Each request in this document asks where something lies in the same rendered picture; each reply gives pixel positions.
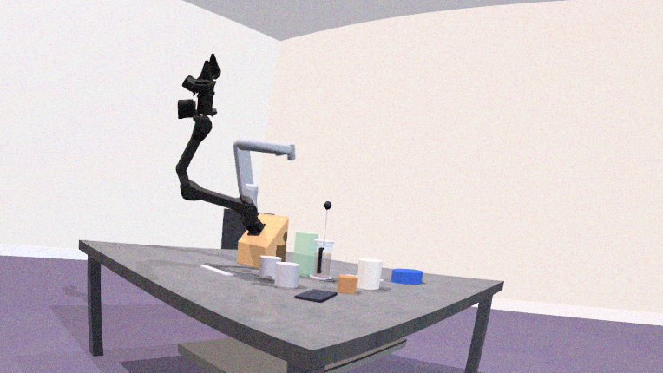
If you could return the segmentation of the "blue short cylinder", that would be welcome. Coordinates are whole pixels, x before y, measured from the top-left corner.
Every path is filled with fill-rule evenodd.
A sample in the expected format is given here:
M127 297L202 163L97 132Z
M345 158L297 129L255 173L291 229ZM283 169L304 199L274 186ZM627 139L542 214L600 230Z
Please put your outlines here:
M422 282L423 272L419 270L409 270L397 268L392 270L391 282L399 284L419 285Z

